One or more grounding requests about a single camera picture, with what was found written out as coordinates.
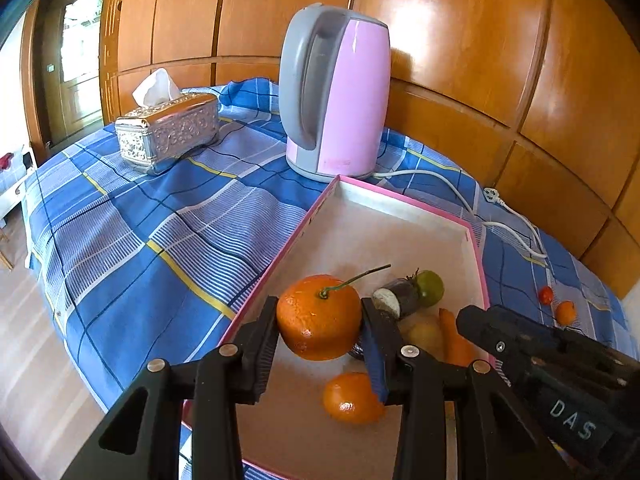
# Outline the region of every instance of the small orange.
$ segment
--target small orange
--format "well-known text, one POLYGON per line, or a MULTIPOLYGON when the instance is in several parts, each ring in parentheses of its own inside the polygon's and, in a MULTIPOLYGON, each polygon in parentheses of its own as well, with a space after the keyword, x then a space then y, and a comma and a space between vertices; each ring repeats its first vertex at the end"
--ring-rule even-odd
POLYGON ((291 351, 310 361, 325 361, 346 354, 358 340, 362 308, 351 285, 320 291, 342 281, 328 274, 309 276, 285 290, 276 308, 280 334, 291 351))
POLYGON ((554 290, 545 285, 538 291, 538 299, 543 305, 550 305, 554 302, 554 290))
POLYGON ((563 301, 556 306, 556 321, 558 325, 567 326, 575 321, 577 313, 573 301, 563 301))
POLYGON ((385 412, 385 405, 371 389, 369 376, 360 372, 331 379, 324 387, 322 403, 333 418, 351 424, 376 422, 385 412))

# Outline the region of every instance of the white tissue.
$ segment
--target white tissue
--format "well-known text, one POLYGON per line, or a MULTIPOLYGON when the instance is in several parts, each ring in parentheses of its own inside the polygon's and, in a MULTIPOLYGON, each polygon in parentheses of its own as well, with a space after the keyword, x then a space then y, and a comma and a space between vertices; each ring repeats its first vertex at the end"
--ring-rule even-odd
POLYGON ((145 108, 161 105, 178 97, 180 97, 180 90, 164 68, 152 72, 133 91, 133 98, 138 106, 145 108))

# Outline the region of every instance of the metal screw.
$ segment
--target metal screw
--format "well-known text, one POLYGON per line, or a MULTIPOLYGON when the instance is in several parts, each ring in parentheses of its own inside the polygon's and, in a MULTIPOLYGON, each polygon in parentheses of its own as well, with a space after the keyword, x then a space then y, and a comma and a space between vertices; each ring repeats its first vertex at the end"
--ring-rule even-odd
POLYGON ((418 357, 418 354, 420 353, 420 349, 414 345, 404 345, 400 349, 400 353, 404 357, 418 357))
POLYGON ((151 359, 151 361, 149 361, 146 364, 146 369, 149 370, 150 372, 159 372, 163 368, 164 368, 164 360, 162 359, 151 359))
POLYGON ((474 370, 479 374, 487 374, 491 370, 491 365, 487 361, 478 359, 478 361, 474 361, 474 370))
POLYGON ((233 343, 227 343, 226 345, 222 345, 218 349, 218 352, 220 352, 222 357, 231 357, 238 353, 238 347, 233 343))

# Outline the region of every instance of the blue plaid bedsheet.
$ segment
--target blue plaid bedsheet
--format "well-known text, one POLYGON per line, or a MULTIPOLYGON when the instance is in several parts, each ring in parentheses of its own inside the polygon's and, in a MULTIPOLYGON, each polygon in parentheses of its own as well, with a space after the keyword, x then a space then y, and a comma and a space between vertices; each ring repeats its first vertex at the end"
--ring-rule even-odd
MULTIPOLYGON (((219 96, 223 140, 166 174, 142 175, 127 166, 109 125, 27 180, 30 266, 71 360, 105 410, 150 358, 177 364, 217 346, 325 186, 286 163, 277 85, 253 79, 197 90, 219 96)), ((481 224, 504 222, 531 243, 520 219, 488 203, 451 160, 385 129, 376 171, 415 168, 449 179, 477 217, 436 178, 369 180, 471 223, 491 303, 553 325, 551 308, 537 298, 549 285, 556 303, 572 300, 577 307, 571 330, 638 357, 618 299, 558 241, 540 232, 549 258, 530 257, 508 232, 481 224)), ((190 478, 186 430, 181 446, 180 474, 190 478)), ((246 477, 269 478, 249 466, 246 477)))

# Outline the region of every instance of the tissue box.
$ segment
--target tissue box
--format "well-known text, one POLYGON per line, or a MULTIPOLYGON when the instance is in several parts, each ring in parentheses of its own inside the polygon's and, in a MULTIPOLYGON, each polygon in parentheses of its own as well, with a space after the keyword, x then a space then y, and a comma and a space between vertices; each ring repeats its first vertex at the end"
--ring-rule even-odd
POLYGON ((117 118, 115 126, 122 158, 143 173, 158 174, 191 148, 216 140, 218 99, 212 94, 184 94, 136 108, 117 118))

